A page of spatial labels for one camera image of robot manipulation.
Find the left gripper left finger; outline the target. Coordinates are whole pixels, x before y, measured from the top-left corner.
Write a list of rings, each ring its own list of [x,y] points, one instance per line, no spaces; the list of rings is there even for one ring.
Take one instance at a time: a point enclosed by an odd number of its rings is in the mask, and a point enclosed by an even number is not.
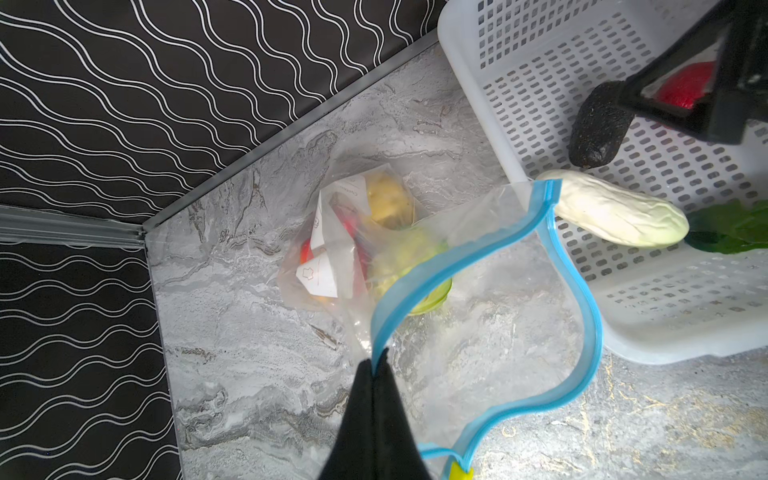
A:
[[[357,367],[337,438],[320,480],[375,478],[373,413],[372,364],[365,360]]]

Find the clear zip top bag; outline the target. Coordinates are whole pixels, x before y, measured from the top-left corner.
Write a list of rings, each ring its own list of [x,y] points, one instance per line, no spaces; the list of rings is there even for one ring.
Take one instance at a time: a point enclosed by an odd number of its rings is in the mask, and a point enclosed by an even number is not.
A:
[[[374,222],[366,177],[387,173],[412,195],[415,222]],[[317,193],[278,276],[285,303],[339,320],[354,360],[385,349],[417,449],[431,478],[469,479],[485,437],[502,422],[557,409],[599,366],[601,316],[555,226],[558,180],[494,187],[426,211],[389,165],[332,175]],[[333,211],[360,217],[368,255],[396,231],[423,228],[449,249],[416,266],[376,302],[354,294],[355,245]],[[302,243],[314,258],[300,265]]]

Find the yellow potato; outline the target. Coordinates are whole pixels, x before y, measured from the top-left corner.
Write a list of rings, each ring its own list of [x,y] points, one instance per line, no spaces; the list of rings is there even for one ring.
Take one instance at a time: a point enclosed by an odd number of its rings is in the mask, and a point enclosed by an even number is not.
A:
[[[401,181],[387,173],[366,177],[371,218],[388,229],[400,229],[415,222],[416,210],[412,195]]]

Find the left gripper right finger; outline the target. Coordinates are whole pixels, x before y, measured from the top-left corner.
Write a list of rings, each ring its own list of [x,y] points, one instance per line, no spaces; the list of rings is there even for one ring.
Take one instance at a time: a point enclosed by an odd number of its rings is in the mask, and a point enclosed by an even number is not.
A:
[[[430,480],[414,441],[395,376],[382,352],[373,376],[374,468],[376,479]]]

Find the green cabbage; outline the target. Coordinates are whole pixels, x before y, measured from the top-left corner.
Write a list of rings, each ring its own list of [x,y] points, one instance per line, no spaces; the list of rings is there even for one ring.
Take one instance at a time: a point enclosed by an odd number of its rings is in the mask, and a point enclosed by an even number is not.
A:
[[[379,302],[399,279],[448,249],[445,240],[423,228],[396,231],[368,263],[367,286],[373,299]]]

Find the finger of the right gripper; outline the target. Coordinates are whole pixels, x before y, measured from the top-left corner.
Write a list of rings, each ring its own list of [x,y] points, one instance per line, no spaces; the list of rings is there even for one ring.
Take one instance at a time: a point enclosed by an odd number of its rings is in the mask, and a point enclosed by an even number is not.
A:
[[[767,121],[767,3],[720,1],[623,84],[618,105],[698,140]]]

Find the black avocado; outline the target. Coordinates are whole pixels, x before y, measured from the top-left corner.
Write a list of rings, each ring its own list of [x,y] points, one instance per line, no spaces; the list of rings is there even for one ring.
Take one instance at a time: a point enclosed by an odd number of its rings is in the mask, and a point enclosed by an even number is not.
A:
[[[618,105],[620,81],[598,85],[581,105],[568,145],[572,165],[590,169],[610,164],[616,157],[635,115]]]

